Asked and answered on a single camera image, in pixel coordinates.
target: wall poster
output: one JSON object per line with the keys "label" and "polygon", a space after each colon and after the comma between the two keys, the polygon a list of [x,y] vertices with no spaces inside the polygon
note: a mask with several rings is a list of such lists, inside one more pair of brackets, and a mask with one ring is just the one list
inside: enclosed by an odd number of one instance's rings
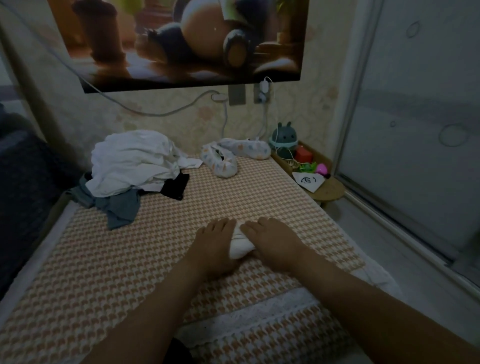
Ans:
{"label": "wall poster", "polygon": [[309,0],[48,3],[74,68],[103,92],[300,79]]}

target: pink egg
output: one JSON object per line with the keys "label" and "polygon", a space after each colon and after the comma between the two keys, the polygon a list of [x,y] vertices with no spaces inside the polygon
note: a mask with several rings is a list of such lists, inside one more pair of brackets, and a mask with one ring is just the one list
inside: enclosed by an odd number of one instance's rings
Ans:
{"label": "pink egg", "polygon": [[315,170],[315,173],[318,173],[318,174],[321,174],[322,176],[328,174],[328,169],[327,169],[327,166],[325,164],[319,164],[317,166],[317,169]]}

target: red box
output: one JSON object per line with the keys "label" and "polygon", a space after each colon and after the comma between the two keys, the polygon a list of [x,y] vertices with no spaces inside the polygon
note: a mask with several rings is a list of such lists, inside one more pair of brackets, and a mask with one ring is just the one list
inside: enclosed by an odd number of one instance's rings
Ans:
{"label": "red box", "polygon": [[295,160],[299,163],[311,163],[313,161],[313,154],[302,146],[297,147],[295,153]]}

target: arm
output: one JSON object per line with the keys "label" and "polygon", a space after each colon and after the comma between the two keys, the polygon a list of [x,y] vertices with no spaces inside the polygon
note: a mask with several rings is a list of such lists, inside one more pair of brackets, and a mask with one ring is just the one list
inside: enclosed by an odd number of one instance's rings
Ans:
{"label": "arm", "polygon": [[305,246],[283,222],[241,226],[256,255],[290,272],[340,321],[375,363],[478,363],[480,352],[420,312],[344,272]]}
{"label": "arm", "polygon": [[199,229],[185,257],[145,301],[92,349],[82,364],[162,363],[202,282],[237,266],[228,257],[235,224],[235,220],[223,219]]}

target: houndstooth tablecloth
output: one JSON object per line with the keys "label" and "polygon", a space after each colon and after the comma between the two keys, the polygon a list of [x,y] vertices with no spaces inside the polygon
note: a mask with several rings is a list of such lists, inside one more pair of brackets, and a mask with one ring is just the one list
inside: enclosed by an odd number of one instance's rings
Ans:
{"label": "houndstooth tablecloth", "polygon": [[[89,352],[154,289],[186,253],[196,230],[213,218],[276,217],[345,271],[365,264],[338,226],[273,160],[239,158],[239,173],[226,180],[206,167],[189,172],[183,201],[160,194],[143,196],[135,222],[121,229],[108,231],[105,215],[78,209],[0,331],[2,363],[57,363]],[[233,313],[298,287],[296,280],[249,260],[235,274],[205,283],[184,324]],[[320,315],[324,311],[308,306],[279,318],[276,324],[197,345],[193,353],[207,362],[225,363],[232,357],[251,362],[242,356],[248,351],[245,345],[251,352],[266,350],[262,337],[272,339],[276,325],[312,345],[331,333],[337,333],[336,347],[351,345],[336,320]],[[305,315],[308,322],[322,320],[325,325],[316,329],[304,325]],[[281,341],[272,340],[275,345]]]}

